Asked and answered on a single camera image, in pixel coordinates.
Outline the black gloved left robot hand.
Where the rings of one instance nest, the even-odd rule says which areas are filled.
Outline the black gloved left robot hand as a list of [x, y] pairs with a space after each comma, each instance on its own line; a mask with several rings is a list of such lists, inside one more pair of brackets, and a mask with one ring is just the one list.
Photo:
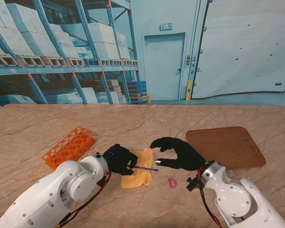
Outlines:
[[120, 144], [111, 146], [103, 154], [111, 172], [130, 176], [134, 173], [133, 168], [137, 164], [138, 157]]

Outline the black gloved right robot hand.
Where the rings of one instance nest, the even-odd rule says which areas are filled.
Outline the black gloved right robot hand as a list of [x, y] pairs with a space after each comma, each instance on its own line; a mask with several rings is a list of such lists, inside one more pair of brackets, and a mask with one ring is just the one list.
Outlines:
[[206, 163], [206, 160], [190, 144], [178, 138], [156, 139], [151, 143], [150, 148], [160, 148], [160, 152], [173, 149], [176, 152], [176, 159], [158, 158], [155, 163], [159, 166], [194, 171]]

